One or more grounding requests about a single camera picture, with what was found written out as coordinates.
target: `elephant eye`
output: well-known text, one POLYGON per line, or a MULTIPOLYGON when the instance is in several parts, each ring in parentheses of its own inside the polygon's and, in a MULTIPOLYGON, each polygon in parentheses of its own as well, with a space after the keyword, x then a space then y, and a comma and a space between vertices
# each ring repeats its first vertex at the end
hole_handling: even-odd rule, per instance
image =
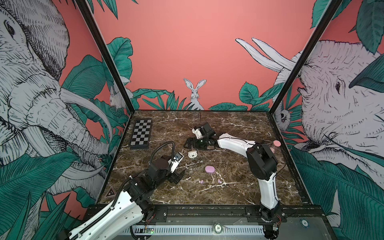
POLYGON ((340 82, 336 83, 335 88, 336 88, 337 92, 340 94, 340 82))
POLYGON ((13 36, 15 35, 15 30, 13 29, 13 27, 9 24, 9 22, 7 22, 6 20, 4 21, 4 25, 8 31, 8 33, 11 35, 11 37, 13 38, 13 36))

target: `black and white checkerboard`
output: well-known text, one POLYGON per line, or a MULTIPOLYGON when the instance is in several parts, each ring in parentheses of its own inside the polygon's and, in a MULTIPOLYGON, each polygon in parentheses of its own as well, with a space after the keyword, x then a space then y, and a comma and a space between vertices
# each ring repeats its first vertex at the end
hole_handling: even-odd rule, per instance
POLYGON ((133 128, 131 149, 149 148, 149 137, 151 136, 152 119, 137 119, 133 128))

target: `marble tabletop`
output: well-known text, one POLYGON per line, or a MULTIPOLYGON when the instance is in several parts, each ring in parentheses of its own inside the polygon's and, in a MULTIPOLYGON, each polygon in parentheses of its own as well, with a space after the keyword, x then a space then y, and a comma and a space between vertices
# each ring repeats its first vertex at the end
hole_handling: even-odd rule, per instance
MULTIPOLYGON (((242 155, 226 149, 200 151, 194 159, 188 158, 188 149, 183 145, 188 137, 193 137, 191 129, 199 123, 209 122, 218 131, 247 140, 262 139, 273 141, 275 134, 266 113, 257 112, 211 112, 202 111, 136 111, 123 140, 123 146, 111 170, 107 186, 99 203, 109 203, 113 197, 106 198, 111 187, 118 190, 122 182, 148 168, 151 153, 161 143, 174 141, 175 152, 185 156, 176 172, 185 170, 179 184, 166 181, 156 189, 151 197, 155 204, 260 204, 260 189, 257 178, 251 173, 248 161, 242 155), (153 126, 148 149, 132 150, 129 140, 135 119, 152 118, 153 126), (215 167, 215 173, 205 172, 207 165, 215 167)), ((171 145, 159 151, 158 156, 170 155, 171 145)), ((280 149, 275 152, 277 169, 284 167, 285 161, 280 149)), ((302 205, 295 187, 295 181, 284 167, 276 176, 278 197, 284 205, 302 205)))

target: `rabbit ear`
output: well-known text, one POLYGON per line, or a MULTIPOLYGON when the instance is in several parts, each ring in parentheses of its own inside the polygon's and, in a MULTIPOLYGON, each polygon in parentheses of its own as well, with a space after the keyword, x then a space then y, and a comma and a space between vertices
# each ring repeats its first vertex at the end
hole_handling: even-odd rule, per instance
POLYGON ((207 82, 207 81, 206 81, 205 79, 201 80, 201 81, 197 84, 196 89, 201 88, 206 82, 207 82))
POLYGON ((187 85, 187 87, 191 90, 193 90, 193 84, 191 83, 191 81, 189 81, 188 79, 186 78, 183 78, 184 79, 184 82, 185 84, 187 85))

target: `pink round object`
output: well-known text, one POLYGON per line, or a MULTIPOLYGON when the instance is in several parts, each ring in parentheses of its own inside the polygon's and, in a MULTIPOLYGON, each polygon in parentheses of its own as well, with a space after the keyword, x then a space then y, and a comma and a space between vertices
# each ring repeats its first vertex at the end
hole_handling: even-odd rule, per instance
POLYGON ((273 141, 273 145, 275 145, 276 147, 280 147, 281 146, 281 142, 278 141, 278 140, 274 140, 273 141))
POLYGON ((214 166, 206 166, 205 171, 207 173, 214 173, 215 172, 215 167, 214 166))

